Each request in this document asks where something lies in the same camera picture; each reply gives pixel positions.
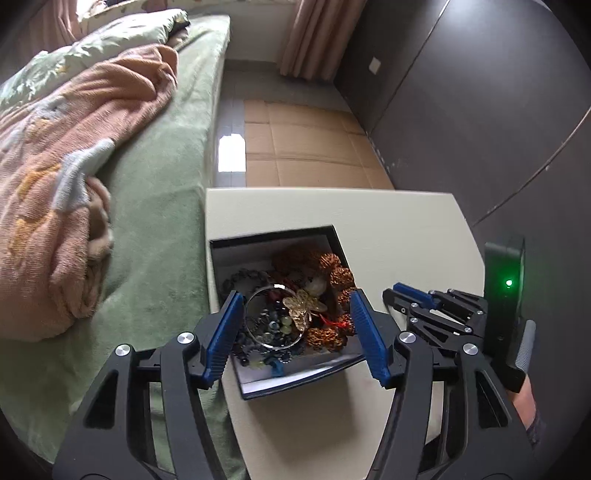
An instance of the green bed sheet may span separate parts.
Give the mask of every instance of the green bed sheet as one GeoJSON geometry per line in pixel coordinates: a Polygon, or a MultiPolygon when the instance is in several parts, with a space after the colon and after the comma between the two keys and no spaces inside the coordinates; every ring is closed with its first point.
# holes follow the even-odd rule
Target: green bed sheet
{"type": "MultiPolygon", "coordinates": [[[[21,440],[49,461],[113,348],[163,345],[209,312],[204,200],[228,41],[227,16],[191,19],[174,99],[99,172],[112,195],[115,246],[96,314],[39,343],[0,341],[0,407],[21,440]]],[[[221,384],[201,401],[227,476],[246,477],[221,384]]],[[[171,471],[157,386],[151,405],[158,463],[171,471]]]]}

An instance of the pink blanket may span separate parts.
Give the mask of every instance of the pink blanket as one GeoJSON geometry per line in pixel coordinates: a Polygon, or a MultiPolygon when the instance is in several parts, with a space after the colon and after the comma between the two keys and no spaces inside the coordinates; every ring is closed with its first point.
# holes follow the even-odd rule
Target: pink blanket
{"type": "Polygon", "coordinates": [[[0,118],[0,336],[52,337],[94,312],[112,246],[94,175],[171,99],[177,59],[132,48],[0,118]]]}

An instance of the electrical outlet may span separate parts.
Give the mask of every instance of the electrical outlet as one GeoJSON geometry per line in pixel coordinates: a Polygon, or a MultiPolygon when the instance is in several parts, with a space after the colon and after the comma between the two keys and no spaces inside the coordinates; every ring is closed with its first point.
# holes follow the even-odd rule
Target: electrical outlet
{"type": "Polygon", "coordinates": [[[369,63],[369,71],[374,75],[377,75],[381,65],[382,62],[380,62],[376,57],[374,57],[371,59],[371,62],[369,63]]]}

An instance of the human hand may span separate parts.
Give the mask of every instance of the human hand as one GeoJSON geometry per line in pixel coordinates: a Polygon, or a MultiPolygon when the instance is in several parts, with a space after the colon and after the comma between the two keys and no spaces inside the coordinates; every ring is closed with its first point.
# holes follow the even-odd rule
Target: human hand
{"type": "Polygon", "coordinates": [[[529,375],[525,376],[525,381],[519,393],[514,393],[507,390],[509,400],[517,410],[525,429],[530,428],[535,419],[535,400],[534,393],[531,391],[531,383],[529,375]]]}

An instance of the gold brooch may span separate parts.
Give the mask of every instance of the gold brooch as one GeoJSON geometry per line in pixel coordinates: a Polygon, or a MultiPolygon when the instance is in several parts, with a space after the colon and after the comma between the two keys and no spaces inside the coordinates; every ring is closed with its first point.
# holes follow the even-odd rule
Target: gold brooch
{"type": "Polygon", "coordinates": [[[326,312],[327,307],[305,290],[298,290],[295,297],[285,297],[283,305],[290,310],[295,327],[303,332],[307,327],[307,312],[326,312]]]}

